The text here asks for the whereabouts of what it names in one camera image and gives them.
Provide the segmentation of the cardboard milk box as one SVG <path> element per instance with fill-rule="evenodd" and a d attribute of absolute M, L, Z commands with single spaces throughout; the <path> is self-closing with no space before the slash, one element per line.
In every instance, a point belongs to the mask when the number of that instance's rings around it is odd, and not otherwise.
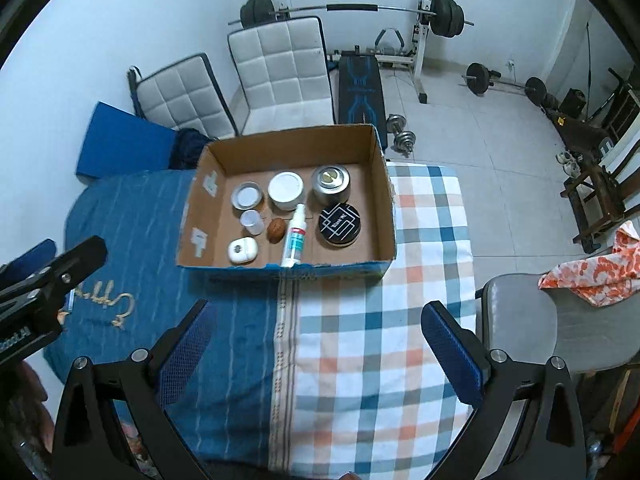
<path fill-rule="evenodd" d="M 176 263 L 220 278 L 381 276 L 393 187 L 371 125 L 288 129 L 203 148 Z"/>

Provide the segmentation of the blue plaid tablecloth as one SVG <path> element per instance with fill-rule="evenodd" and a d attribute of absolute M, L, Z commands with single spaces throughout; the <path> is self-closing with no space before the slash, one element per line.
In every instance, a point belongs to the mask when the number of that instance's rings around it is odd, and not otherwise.
<path fill-rule="evenodd" d="M 106 265 L 76 288 L 44 357 L 60 379 L 74 359 L 126 359 L 149 348 L 200 299 L 216 330 L 171 419 L 200 460 L 306 478 L 354 472 L 422 479 L 469 417 L 426 344 L 424 304 L 475 325 L 468 222 L 449 168 L 388 167 L 396 258 L 382 276 L 218 280 L 177 266 L 189 171 L 90 185 L 66 219 L 65 244 L 97 235 Z"/>

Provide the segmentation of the grey chair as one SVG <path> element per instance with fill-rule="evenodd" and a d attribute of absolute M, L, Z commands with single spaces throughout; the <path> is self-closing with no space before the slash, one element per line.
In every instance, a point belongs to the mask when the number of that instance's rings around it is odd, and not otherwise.
<path fill-rule="evenodd" d="M 570 374 L 622 366 L 639 352 L 639 296 L 595 308 L 567 289 L 540 289 L 537 274 L 510 273 L 477 289 L 480 340 L 514 361 L 561 358 Z"/>

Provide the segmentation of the white weight rack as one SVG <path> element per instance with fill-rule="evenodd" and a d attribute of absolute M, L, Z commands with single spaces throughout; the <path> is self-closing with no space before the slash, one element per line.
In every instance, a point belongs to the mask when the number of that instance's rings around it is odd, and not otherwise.
<path fill-rule="evenodd" d="M 422 72 L 424 65 L 424 55 L 426 51 L 426 40 L 430 31 L 430 18 L 427 13 L 431 11 L 432 0 L 418 0 L 416 10 L 391 8 L 390 6 L 379 6 L 380 10 L 389 10 L 397 12 L 413 12 L 416 14 L 416 22 L 413 25 L 410 46 L 405 44 L 402 39 L 401 32 L 397 28 L 383 28 L 375 39 L 374 47 L 371 52 L 374 54 L 378 62 L 385 67 L 405 68 L 411 73 L 411 83 L 416 97 L 421 104 L 428 103 L 428 96 L 422 81 Z M 391 54 L 390 49 L 384 49 L 380 46 L 380 42 L 386 32 L 392 31 L 399 39 L 399 50 Z"/>

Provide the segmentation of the white quilted chair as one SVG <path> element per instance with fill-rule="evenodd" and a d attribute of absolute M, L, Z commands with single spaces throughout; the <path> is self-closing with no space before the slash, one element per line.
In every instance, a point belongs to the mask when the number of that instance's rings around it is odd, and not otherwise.
<path fill-rule="evenodd" d="M 146 77 L 131 65 L 127 81 L 139 118 L 175 131 L 196 129 L 212 140 L 240 134 L 204 52 Z"/>
<path fill-rule="evenodd" d="M 228 36 L 228 47 L 248 108 L 244 136 L 334 124 L 320 18 L 237 30 Z"/>

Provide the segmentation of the dark wooden stool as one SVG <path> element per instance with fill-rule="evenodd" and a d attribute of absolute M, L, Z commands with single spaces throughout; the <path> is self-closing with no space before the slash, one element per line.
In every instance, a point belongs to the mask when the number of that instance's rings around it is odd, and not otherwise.
<path fill-rule="evenodd" d="M 586 255 L 601 248 L 598 238 L 626 219 L 622 185 L 608 170 L 587 165 L 577 177 L 569 177 L 560 193 L 570 203 L 577 234 L 573 243 Z"/>

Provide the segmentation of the small silver round tin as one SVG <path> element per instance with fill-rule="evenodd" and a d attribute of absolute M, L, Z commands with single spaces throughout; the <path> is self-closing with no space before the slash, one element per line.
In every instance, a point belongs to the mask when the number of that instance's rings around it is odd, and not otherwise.
<path fill-rule="evenodd" d="M 239 211 L 255 209 L 263 198 L 262 188 L 254 181 L 240 183 L 231 193 L 232 206 Z"/>

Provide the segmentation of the orange white patterned cloth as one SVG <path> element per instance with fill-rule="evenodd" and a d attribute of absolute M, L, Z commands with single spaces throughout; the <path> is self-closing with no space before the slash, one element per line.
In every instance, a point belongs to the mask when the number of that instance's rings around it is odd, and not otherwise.
<path fill-rule="evenodd" d="M 538 288 L 567 289 L 591 307 L 609 307 L 638 294 L 639 268 L 639 233 L 628 220 L 615 231 L 608 254 L 560 263 Z"/>

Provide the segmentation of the chrome dumbbell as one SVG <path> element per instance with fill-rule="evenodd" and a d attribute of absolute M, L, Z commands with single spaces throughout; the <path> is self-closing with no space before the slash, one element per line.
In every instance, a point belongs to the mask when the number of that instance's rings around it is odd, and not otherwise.
<path fill-rule="evenodd" d="M 407 119 L 399 114 L 390 114 L 386 119 L 387 132 L 393 136 L 393 149 L 406 157 L 413 153 L 416 135 L 407 129 Z"/>

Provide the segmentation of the blue foam cushion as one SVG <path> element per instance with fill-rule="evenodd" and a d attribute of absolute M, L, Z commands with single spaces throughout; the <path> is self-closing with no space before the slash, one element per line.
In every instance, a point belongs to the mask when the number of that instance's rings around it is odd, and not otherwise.
<path fill-rule="evenodd" d="M 177 133 L 99 102 L 92 113 L 75 174 L 102 179 L 169 168 Z"/>

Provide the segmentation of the white quilted chair right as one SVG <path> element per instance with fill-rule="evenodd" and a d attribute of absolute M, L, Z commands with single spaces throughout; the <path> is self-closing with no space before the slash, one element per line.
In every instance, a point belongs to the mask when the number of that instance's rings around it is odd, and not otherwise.
<path fill-rule="evenodd" d="M 228 47 L 248 108 L 244 136 L 334 124 L 320 18 L 237 30 L 228 36 Z"/>

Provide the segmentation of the silver metal tin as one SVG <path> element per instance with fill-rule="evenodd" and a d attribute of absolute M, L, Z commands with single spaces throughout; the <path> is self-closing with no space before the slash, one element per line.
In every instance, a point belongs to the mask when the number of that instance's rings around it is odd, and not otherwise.
<path fill-rule="evenodd" d="M 341 165 L 326 165 L 314 170 L 311 177 L 314 197 L 323 206 L 345 203 L 350 196 L 349 171 Z"/>

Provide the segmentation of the white quilted chair left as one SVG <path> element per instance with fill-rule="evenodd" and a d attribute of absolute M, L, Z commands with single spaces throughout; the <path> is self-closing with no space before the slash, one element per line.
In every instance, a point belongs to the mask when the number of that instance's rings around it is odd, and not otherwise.
<path fill-rule="evenodd" d="M 196 129 L 212 140 L 240 134 L 204 52 L 146 77 L 131 65 L 127 81 L 139 118 L 175 131 Z"/>

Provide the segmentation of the white spray bottle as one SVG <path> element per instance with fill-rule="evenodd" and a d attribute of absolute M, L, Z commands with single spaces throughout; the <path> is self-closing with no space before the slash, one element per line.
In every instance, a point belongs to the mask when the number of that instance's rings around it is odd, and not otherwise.
<path fill-rule="evenodd" d="M 302 262 L 307 231 L 306 206 L 298 204 L 285 234 L 281 266 L 292 268 Z"/>

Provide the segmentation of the white lidded round tin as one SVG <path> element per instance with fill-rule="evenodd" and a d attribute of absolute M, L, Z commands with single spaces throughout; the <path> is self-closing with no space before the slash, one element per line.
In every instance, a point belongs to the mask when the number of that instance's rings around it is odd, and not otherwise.
<path fill-rule="evenodd" d="M 267 191 L 274 206 L 291 211 L 303 200 L 304 181 L 296 172 L 282 171 L 271 178 Z"/>

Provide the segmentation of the barbell on rack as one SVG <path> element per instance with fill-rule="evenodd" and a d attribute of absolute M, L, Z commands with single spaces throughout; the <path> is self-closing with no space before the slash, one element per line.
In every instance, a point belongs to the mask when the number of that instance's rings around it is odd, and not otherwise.
<path fill-rule="evenodd" d="M 374 3 L 328 3 L 318 6 L 298 6 L 297 8 L 285 8 L 277 10 L 271 0 L 247 0 L 241 6 L 240 17 L 229 22 L 229 25 L 241 25 L 250 27 L 262 23 L 269 23 L 279 18 L 287 18 L 292 13 L 311 11 L 326 12 L 397 12 L 413 14 L 419 24 L 431 27 L 434 35 L 446 38 L 459 36 L 465 26 L 474 26 L 474 23 L 465 18 L 460 4 L 454 0 L 431 0 L 432 6 L 428 10 L 408 9 L 400 6 L 379 6 Z"/>

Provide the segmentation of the black round patterned tin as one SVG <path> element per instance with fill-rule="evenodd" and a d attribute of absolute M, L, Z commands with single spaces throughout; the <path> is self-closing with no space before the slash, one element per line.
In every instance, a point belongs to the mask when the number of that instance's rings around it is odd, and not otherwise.
<path fill-rule="evenodd" d="M 319 214 L 318 231 L 326 244 L 347 247 L 360 234 L 360 213 L 349 203 L 326 206 Z"/>

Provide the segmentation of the floor barbell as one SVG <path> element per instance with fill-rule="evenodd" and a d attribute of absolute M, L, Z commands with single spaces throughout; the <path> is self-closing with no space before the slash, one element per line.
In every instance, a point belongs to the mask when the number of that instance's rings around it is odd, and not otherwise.
<path fill-rule="evenodd" d="M 471 63 L 462 75 L 468 89 L 476 96 L 484 94 L 496 84 L 503 87 L 522 90 L 530 102 L 541 106 L 548 94 L 547 86 L 537 77 L 529 77 L 524 84 L 508 81 L 496 70 L 490 70 L 484 64 Z"/>

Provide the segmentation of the white rounded case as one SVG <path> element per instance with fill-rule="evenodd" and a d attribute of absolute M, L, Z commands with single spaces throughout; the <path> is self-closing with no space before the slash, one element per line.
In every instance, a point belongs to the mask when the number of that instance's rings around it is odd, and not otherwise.
<path fill-rule="evenodd" d="M 253 262 L 258 256 L 258 252 L 258 243 L 254 237 L 248 236 L 232 240 L 228 246 L 227 255 L 234 266 L 242 266 Z"/>

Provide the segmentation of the black weight bench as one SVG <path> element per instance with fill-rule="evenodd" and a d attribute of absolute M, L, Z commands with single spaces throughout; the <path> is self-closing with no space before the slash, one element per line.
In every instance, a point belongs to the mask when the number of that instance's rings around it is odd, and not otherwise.
<path fill-rule="evenodd" d="M 339 124 L 368 124 L 378 133 L 386 150 L 386 111 L 378 60 L 370 54 L 335 54 L 326 62 L 334 92 L 336 119 Z"/>

